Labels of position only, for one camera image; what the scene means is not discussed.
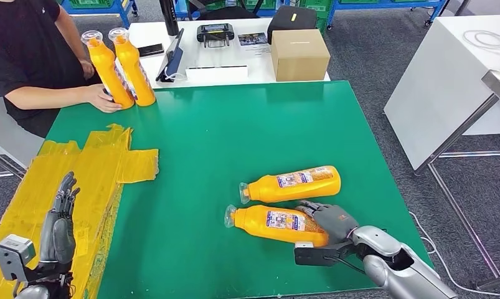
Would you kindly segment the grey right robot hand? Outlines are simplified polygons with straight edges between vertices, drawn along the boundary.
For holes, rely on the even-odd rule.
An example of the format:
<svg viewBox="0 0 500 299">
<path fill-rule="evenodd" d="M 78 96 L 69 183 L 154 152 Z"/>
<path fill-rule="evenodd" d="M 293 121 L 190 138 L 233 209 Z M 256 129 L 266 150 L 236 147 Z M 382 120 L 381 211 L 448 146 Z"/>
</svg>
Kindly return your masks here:
<svg viewBox="0 0 500 299">
<path fill-rule="evenodd" d="M 341 206 L 301 200 L 296 210 L 310 216 L 328 235 L 329 244 L 338 244 L 349 238 L 359 223 Z"/>
</svg>

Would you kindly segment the person's left hand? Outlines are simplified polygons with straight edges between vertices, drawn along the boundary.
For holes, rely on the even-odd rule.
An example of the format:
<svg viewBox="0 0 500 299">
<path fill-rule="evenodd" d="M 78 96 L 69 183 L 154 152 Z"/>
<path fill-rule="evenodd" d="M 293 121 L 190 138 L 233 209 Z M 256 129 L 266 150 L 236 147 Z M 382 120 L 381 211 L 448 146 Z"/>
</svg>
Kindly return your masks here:
<svg viewBox="0 0 500 299">
<path fill-rule="evenodd" d="M 95 68 L 93 64 L 87 59 L 79 59 L 80 65 L 83 70 L 83 77 L 85 80 L 92 78 L 95 74 Z"/>
</svg>

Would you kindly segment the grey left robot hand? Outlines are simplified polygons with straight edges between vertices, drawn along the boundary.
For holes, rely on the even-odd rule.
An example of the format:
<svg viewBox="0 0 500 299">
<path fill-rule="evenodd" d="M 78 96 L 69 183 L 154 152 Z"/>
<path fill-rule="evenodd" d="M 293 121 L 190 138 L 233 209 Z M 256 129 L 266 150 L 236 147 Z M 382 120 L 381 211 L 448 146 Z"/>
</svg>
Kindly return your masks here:
<svg viewBox="0 0 500 299">
<path fill-rule="evenodd" d="M 73 209 L 80 191 L 75 187 L 74 172 L 62 179 L 53 205 L 46 213 L 40 232 L 39 262 L 69 264 L 73 260 L 76 241 L 73 233 Z"/>
</svg>

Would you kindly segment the person's right hand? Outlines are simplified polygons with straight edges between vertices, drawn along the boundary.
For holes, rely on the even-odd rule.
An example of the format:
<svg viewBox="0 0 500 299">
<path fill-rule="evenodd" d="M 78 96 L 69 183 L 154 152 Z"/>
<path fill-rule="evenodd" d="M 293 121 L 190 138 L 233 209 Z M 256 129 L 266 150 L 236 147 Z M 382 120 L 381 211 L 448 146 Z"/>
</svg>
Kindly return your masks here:
<svg viewBox="0 0 500 299">
<path fill-rule="evenodd" d="M 84 100 L 104 113 L 114 113 L 122 109 L 119 103 L 115 103 L 113 97 L 105 93 L 102 83 L 83 87 Z"/>
</svg>

